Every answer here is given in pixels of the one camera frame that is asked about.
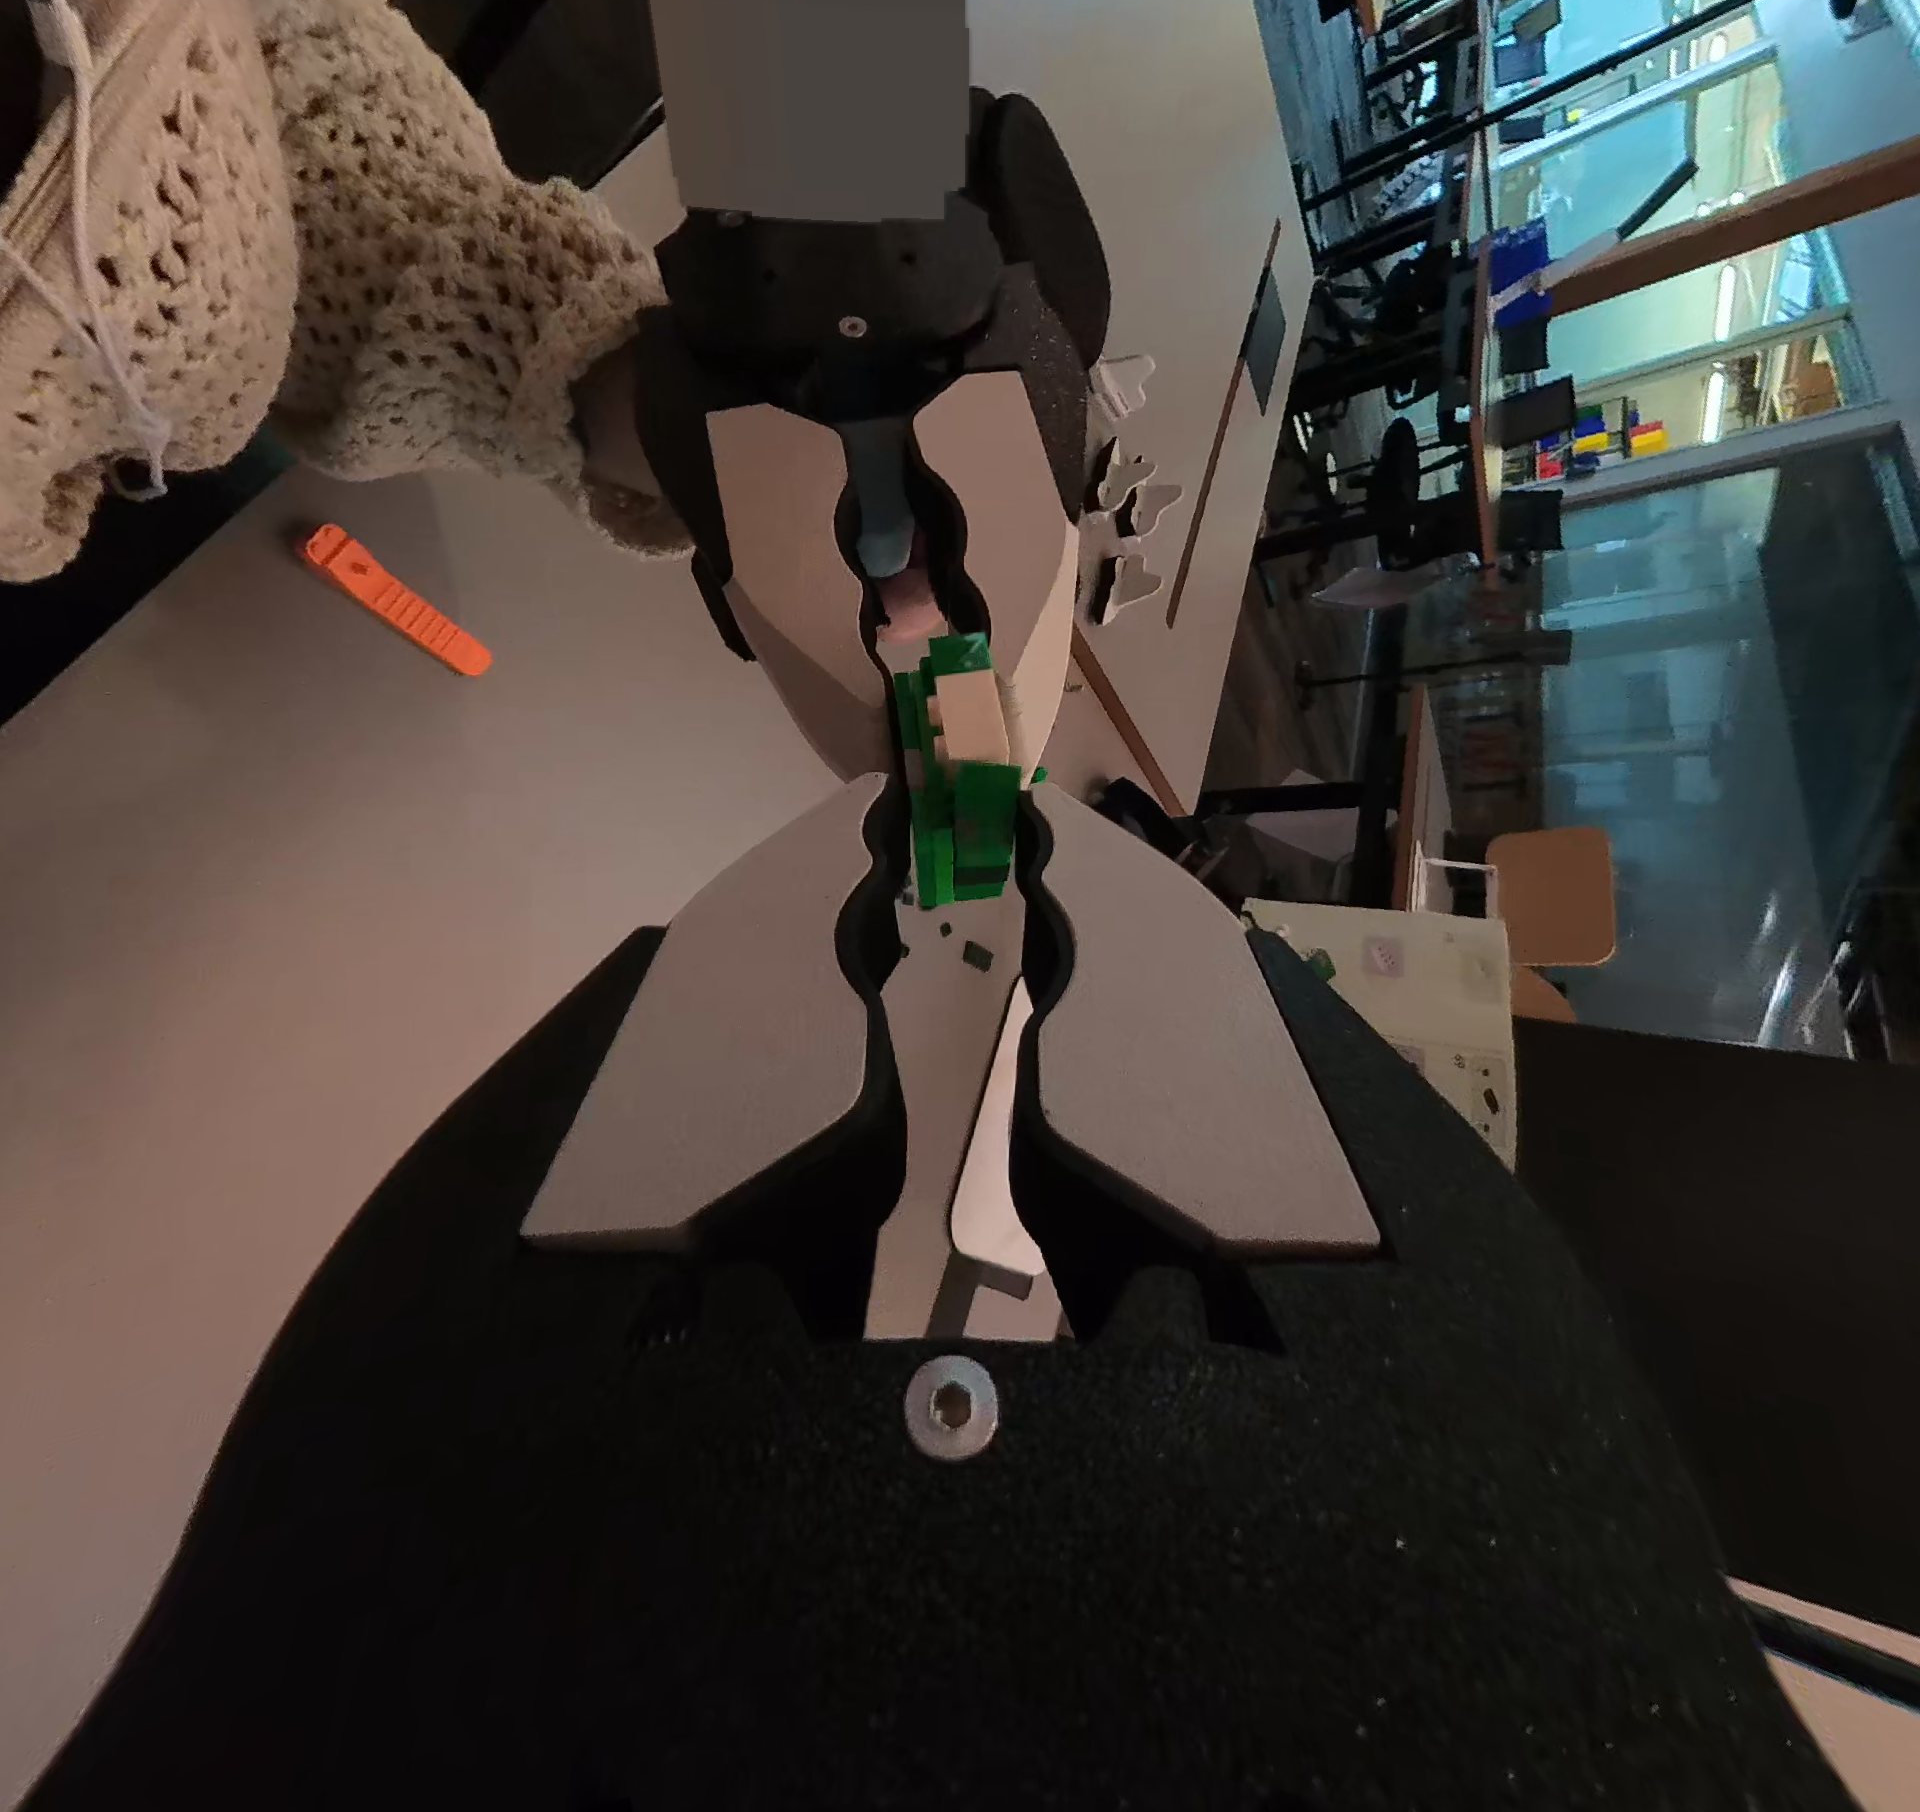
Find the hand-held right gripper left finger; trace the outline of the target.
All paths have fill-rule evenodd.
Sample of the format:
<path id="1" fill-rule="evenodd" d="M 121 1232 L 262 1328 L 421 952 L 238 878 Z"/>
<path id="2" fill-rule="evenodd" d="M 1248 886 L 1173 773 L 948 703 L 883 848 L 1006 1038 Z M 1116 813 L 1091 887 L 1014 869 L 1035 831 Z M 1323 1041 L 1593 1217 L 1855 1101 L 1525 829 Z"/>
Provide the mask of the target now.
<path id="1" fill-rule="evenodd" d="M 883 1008 L 900 964 L 900 775 L 863 773 L 673 915 L 521 1238 L 694 1250 L 769 1227 L 872 1257 L 906 1173 Z"/>

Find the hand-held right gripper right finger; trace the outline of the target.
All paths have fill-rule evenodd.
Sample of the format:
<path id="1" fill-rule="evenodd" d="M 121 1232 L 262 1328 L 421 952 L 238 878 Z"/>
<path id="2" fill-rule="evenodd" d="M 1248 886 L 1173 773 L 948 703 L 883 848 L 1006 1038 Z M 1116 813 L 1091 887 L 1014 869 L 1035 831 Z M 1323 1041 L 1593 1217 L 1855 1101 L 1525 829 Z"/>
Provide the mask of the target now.
<path id="1" fill-rule="evenodd" d="M 1236 912 L 1049 782 L 1025 791 L 1020 832 L 1022 1090 L 1039 1142 L 1204 1253 L 1380 1253 L 1380 1223 Z"/>

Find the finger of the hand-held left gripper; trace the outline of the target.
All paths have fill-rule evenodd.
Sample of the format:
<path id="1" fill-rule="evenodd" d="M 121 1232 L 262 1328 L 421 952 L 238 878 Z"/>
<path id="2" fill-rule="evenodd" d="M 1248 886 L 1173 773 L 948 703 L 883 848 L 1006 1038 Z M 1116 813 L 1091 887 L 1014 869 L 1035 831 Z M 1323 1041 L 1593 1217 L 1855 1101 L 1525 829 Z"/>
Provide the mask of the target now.
<path id="1" fill-rule="evenodd" d="M 961 629 L 983 629 L 1017 761 L 1043 763 L 1067 691 L 1078 544 L 1017 370 L 957 378 L 911 420 L 933 500 L 934 577 Z"/>
<path id="2" fill-rule="evenodd" d="M 732 618 L 804 740 L 837 777 L 896 765 L 885 672 L 862 634 L 862 579 L 841 548 L 849 491 L 829 426 L 769 405 L 708 414 Z"/>

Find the green and white lego build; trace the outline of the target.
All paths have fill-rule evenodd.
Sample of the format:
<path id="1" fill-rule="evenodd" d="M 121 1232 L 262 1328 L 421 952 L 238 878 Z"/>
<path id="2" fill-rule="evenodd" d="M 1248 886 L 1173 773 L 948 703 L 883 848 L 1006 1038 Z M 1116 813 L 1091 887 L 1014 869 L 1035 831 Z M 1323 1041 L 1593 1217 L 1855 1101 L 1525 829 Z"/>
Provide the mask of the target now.
<path id="1" fill-rule="evenodd" d="M 1014 754 L 990 639 L 929 637 L 894 674 L 911 886 L 924 912 L 997 898 L 1017 850 L 1026 775 Z"/>

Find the person's left forearm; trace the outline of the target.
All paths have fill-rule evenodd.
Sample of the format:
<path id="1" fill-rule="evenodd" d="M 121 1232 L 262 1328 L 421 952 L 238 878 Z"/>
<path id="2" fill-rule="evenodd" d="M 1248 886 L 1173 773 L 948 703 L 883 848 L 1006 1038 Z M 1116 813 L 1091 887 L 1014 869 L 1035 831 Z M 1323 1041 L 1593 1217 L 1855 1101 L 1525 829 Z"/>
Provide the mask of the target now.
<path id="1" fill-rule="evenodd" d="M 276 434 L 340 479 L 531 479 L 655 560 L 692 535 L 604 450 L 579 391 L 666 303 L 654 255 L 566 180 L 533 184 L 393 0 L 251 0 L 299 239 Z"/>

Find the lego instruction booklet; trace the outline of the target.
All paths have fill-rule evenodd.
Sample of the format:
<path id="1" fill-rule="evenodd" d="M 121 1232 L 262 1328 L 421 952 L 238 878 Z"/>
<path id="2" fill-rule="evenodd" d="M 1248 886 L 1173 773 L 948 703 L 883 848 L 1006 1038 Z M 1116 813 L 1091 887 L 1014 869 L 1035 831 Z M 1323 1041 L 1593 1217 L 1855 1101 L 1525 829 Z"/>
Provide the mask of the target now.
<path id="1" fill-rule="evenodd" d="M 1517 1163 L 1513 964 L 1499 918 L 1243 902 L 1452 1105 L 1500 1163 Z"/>

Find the orange lego brick separator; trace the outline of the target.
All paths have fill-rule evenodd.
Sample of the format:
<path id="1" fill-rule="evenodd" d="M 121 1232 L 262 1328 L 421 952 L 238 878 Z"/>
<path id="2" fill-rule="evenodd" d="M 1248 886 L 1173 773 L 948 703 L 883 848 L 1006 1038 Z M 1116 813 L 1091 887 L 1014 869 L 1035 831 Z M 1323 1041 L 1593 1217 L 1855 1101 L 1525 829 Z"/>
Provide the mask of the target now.
<path id="1" fill-rule="evenodd" d="M 337 524 L 313 529 L 300 541 L 300 561 L 329 586 L 353 598 L 371 620 L 397 633 L 444 671 L 481 676 L 492 671 L 492 652 L 395 577 L 356 537 Z"/>

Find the black round stool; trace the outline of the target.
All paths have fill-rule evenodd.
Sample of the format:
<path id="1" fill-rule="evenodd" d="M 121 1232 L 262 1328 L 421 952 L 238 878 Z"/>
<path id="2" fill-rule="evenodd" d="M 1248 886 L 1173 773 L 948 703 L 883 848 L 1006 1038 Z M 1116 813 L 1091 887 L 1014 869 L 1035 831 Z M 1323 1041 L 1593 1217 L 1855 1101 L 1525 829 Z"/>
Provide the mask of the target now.
<path id="1" fill-rule="evenodd" d="M 1306 579 L 1325 573 L 1336 548 L 1372 543 L 1375 566 L 1387 577 L 1411 577 L 1429 566 L 1482 560 L 1478 505 L 1470 488 L 1427 495 L 1420 434 L 1393 420 L 1380 450 L 1363 466 L 1357 486 L 1342 488 L 1331 467 L 1314 466 L 1319 488 L 1266 514 L 1253 564 L 1305 560 Z"/>

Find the wooden chair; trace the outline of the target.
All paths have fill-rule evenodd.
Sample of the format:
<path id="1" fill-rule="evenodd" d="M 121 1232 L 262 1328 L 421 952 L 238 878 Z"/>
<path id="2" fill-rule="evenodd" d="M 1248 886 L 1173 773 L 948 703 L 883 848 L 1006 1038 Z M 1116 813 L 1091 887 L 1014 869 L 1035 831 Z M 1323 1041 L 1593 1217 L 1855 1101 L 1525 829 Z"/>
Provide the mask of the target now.
<path id="1" fill-rule="evenodd" d="M 1594 824 L 1503 832 L 1488 841 L 1488 911 L 1505 925 L 1515 1019 L 1574 1022 L 1548 971 L 1594 969 L 1617 952 L 1614 841 Z"/>

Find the colourful storage bins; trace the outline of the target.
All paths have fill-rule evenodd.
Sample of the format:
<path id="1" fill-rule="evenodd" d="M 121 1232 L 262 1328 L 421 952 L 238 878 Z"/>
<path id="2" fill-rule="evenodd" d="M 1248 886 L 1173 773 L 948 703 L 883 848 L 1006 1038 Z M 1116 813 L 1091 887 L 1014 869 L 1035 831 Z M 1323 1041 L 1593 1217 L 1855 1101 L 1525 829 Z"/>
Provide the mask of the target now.
<path id="1" fill-rule="evenodd" d="M 1536 444 L 1536 475 L 1589 478 L 1599 470 L 1667 453 L 1667 426 L 1644 417 L 1630 397 L 1581 410 L 1568 433 L 1553 433 Z"/>

